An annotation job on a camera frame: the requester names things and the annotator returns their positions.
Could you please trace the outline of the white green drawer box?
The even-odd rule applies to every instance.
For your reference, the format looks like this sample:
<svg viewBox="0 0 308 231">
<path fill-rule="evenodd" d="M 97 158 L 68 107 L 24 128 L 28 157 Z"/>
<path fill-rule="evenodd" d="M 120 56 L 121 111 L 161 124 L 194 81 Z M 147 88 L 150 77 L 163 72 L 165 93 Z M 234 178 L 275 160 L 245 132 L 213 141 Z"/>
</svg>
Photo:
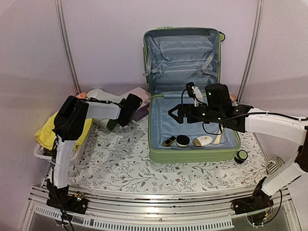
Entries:
<svg viewBox="0 0 308 231">
<path fill-rule="evenodd" d="M 120 103 L 123 97 L 116 96 L 110 93 L 103 91 L 102 89 L 93 89 L 87 93 L 87 98 L 95 98 L 97 100 L 108 100 L 115 103 Z M 99 118 L 95 119 L 94 122 L 96 125 L 102 126 L 103 128 L 107 129 L 108 131 L 112 131 L 116 126 L 117 123 L 115 120 L 107 119 L 107 118 Z"/>
</svg>

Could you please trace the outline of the green hard-shell suitcase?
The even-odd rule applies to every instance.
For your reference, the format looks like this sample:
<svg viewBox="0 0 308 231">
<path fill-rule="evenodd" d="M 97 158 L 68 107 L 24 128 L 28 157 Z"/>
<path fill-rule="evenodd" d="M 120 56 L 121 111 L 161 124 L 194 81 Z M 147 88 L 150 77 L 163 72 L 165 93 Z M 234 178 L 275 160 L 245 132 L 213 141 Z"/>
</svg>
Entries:
<svg viewBox="0 0 308 231">
<path fill-rule="evenodd" d="M 199 136 L 215 138 L 217 123 L 179 124 L 168 110 L 180 103 L 194 103 L 184 92 L 187 83 L 199 89 L 220 82 L 220 32 L 211 28 L 162 28 L 143 37 L 145 75 L 150 88 L 148 144 L 150 158 L 156 163 L 197 163 L 229 161 L 235 158 L 241 142 L 237 131 L 224 128 L 220 144 L 196 147 Z M 174 142 L 163 147 L 171 136 L 186 135 L 188 147 Z"/>
</svg>

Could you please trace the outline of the yellow garment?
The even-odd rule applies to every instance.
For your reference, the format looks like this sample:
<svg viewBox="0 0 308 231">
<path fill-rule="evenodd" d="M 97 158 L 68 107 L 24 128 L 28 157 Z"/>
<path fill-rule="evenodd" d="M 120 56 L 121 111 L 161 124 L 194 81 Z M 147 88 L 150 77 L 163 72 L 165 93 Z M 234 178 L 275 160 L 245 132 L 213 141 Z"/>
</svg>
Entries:
<svg viewBox="0 0 308 231">
<path fill-rule="evenodd" d="M 44 148 L 48 150 L 52 150 L 53 143 L 55 140 L 55 133 L 52 131 L 54 129 L 54 119 L 56 117 L 58 112 L 55 112 L 47 122 L 44 124 L 44 126 L 39 129 L 35 134 L 36 141 Z M 84 140 L 86 139 L 86 136 L 89 133 L 89 130 L 93 124 L 94 119 L 86 119 L 85 125 L 83 128 L 82 135 L 78 138 L 76 141 L 74 151 L 77 151 L 81 145 L 83 144 Z"/>
</svg>

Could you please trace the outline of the white perforated plastic basket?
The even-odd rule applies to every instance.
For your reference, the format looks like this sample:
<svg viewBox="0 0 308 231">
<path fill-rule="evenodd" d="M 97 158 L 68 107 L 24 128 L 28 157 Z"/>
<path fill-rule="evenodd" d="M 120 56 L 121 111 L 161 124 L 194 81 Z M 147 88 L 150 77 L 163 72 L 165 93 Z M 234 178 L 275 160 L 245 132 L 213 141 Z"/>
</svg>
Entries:
<svg viewBox="0 0 308 231">
<path fill-rule="evenodd" d="M 79 164 L 82 154 L 84 152 L 85 146 L 81 145 L 76 151 L 73 151 L 70 158 L 70 163 L 77 165 Z M 40 144 L 37 144 L 34 149 L 34 156 L 40 159 L 44 159 L 48 162 L 51 162 L 52 153 L 46 148 L 42 147 Z"/>
</svg>

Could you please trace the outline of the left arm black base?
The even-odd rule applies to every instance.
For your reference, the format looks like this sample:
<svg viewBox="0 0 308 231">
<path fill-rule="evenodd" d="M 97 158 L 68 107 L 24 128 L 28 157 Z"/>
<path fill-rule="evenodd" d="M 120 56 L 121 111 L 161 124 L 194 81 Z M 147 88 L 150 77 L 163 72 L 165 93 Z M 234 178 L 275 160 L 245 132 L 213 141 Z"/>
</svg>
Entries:
<svg viewBox="0 0 308 231">
<path fill-rule="evenodd" d="M 85 214 L 88 208 L 89 200 L 82 197 L 77 191 L 74 195 L 69 195 L 69 186 L 64 188 L 57 188 L 52 184 L 47 186 L 49 191 L 49 197 L 46 205 L 57 208 L 64 209 L 66 212 L 73 212 L 78 214 Z"/>
</svg>

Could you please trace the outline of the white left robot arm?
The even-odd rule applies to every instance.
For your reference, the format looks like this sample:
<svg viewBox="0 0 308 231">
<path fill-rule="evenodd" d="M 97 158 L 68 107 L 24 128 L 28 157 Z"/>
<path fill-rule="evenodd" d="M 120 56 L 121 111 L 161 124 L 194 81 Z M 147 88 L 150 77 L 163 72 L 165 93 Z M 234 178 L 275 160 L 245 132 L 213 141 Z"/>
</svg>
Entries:
<svg viewBox="0 0 308 231">
<path fill-rule="evenodd" d="M 56 151 L 52 156 L 53 176 L 50 181 L 58 188 L 68 186 L 68 167 L 76 141 L 82 135 L 86 119 L 111 119 L 125 127 L 132 121 L 142 99 L 134 94 L 116 103 L 95 98 L 68 96 L 54 119 Z"/>
</svg>

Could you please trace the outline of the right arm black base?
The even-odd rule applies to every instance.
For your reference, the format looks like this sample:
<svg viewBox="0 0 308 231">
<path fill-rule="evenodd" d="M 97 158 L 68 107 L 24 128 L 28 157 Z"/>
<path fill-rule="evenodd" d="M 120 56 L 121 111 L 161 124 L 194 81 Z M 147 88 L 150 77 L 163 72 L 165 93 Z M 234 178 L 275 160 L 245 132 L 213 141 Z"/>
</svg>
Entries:
<svg viewBox="0 0 308 231">
<path fill-rule="evenodd" d="M 235 211 L 236 215 L 258 211 L 274 205 L 271 196 L 268 196 L 262 191 L 262 184 L 265 179 L 266 177 L 257 184 L 251 196 L 231 201 L 231 209 Z"/>
</svg>

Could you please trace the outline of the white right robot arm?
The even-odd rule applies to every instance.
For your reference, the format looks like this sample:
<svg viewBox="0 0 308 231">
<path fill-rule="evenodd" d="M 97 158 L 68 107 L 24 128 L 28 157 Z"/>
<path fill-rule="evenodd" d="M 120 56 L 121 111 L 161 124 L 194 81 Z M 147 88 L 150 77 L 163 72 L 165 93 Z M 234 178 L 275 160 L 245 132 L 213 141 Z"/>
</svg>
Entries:
<svg viewBox="0 0 308 231">
<path fill-rule="evenodd" d="M 277 172 L 265 177 L 260 189 L 249 198 L 249 206 L 259 210 L 267 203 L 268 196 L 299 178 L 308 171 L 308 119 L 280 113 L 263 111 L 253 106 L 232 105 L 228 87 L 225 84 L 211 84 L 205 87 L 206 100 L 192 82 L 184 90 L 194 103 L 180 103 L 168 114 L 178 123 L 217 123 L 237 132 L 260 133 L 278 137 L 298 144 L 297 155 L 287 161 Z"/>
</svg>

